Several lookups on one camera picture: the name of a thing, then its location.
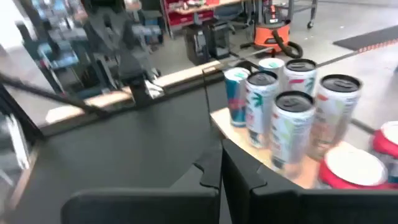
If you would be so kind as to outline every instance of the vacuum hose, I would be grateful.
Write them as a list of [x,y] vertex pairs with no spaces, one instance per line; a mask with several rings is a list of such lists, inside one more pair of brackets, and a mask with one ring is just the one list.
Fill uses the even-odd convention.
[[289,41],[287,43],[287,45],[291,48],[294,48],[297,50],[297,54],[294,54],[292,52],[292,50],[288,47],[286,47],[284,45],[284,41],[283,39],[279,36],[278,32],[276,30],[272,31],[272,36],[274,36],[275,41],[277,42],[278,46],[280,47],[280,49],[282,49],[282,51],[289,57],[291,58],[301,58],[303,57],[303,48],[301,48],[301,46],[299,46],[299,44],[293,43],[291,41]]

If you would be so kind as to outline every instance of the black floor mat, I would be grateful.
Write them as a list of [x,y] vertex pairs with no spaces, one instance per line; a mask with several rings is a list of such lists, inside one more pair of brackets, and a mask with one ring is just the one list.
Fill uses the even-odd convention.
[[350,50],[359,50],[364,47],[381,44],[398,39],[398,26],[357,35],[344,40],[338,40],[333,44]]

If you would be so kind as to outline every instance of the energy drink can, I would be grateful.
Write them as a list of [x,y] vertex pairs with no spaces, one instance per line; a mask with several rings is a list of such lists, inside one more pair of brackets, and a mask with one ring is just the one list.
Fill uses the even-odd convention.
[[271,118],[272,165],[287,177],[301,171],[302,159],[309,145],[314,99],[301,91],[287,91],[275,98]]
[[274,72],[278,77],[280,77],[284,65],[285,62],[279,58],[265,58],[259,61],[260,70]]
[[318,189],[389,189],[385,165],[361,149],[335,148],[321,160]]
[[255,72],[246,80],[246,126],[254,147],[261,148],[267,143],[277,89],[278,76],[274,72]]
[[302,91],[312,94],[317,64],[309,59],[293,59],[286,63],[281,77],[282,91]]
[[343,139],[361,96],[361,82],[347,75],[327,75],[317,93],[317,110],[308,155],[321,159]]
[[374,133],[373,155],[387,167],[388,183],[398,188],[398,121],[390,121]]
[[246,117],[246,89],[244,82],[250,75],[245,68],[231,68],[224,72],[228,109],[231,124],[235,127],[245,127]]

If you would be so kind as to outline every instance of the concrete floor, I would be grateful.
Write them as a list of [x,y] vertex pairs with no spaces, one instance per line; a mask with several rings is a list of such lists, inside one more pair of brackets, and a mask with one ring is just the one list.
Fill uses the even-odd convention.
[[[301,0],[297,1],[296,6],[299,8],[309,4],[309,0]],[[302,11],[294,15],[290,38],[303,47],[304,58],[322,63],[351,52],[333,45],[334,41],[397,25],[398,3],[394,0],[379,0],[377,3],[372,0],[320,1],[315,27],[307,30],[309,14],[309,11]],[[247,42],[245,33],[238,32],[232,35],[231,42],[233,51],[239,52],[239,44]],[[252,51],[253,49],[247,49],[239,54],[244,55]],[[318,78],[331,73],[360,78],[364,87],[354,118],[373,128],[379,128],[386,121],[398,120],[398,89],[395,88],[398,85],[398,77],[394,75],[398,66],[396,52],[398,44],[365,52],[320,68]],[[285,61],[289,59],[283,54],[277,57]],[[165,45],[154,52],[152,60],[162,74],[193,66],[186,58],[182,37],[176,37],[175,40],[166,37]],[[0,70],[24,82],[50,90],[49,84],[24,50],[2,56]],[[44,118],[49,109],[60,106],[59,103],[20,91],[10,91],[37,124],[45,123]],[[358,148],[367,149],[370,136],[350,126],[346,140]]]

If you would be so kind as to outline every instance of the can lid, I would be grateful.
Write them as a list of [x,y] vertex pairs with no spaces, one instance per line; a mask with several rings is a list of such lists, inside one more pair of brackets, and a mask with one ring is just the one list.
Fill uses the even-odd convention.
[[387,181],[384,164],[364,150],[332,149],[326,154],[325,162],[337,177],[356,185],[377,186]]
[[228,80],[240,81],[245,80],[250,75],[249,70],[245,68],[231,68],[224,72],[225,78]]
[[321,84],[328,90],[340,93],[351,93],[361,88],[361,82],[348,75],[327,75],[322,78]]
[[381,131],[386,139],[398,145],[398,121],[390,121],[383,124]]
[[265,58],[259,61],[259,66],[262,68],[280,68],[285,65],[285,62],[279,58]]
[[278,76],[274,72],[259,71],[254,72],[248,77],[248,82],[252,85],[266,86],[276,82]]
[[282,110],[299,113],[313,107],[313,98],[300,91],[286,91],[276,97],[275,103]]
[[293,59],[286,63],[286,68],[295,72],[309,72],[316,69],[317,64],[309,59]]

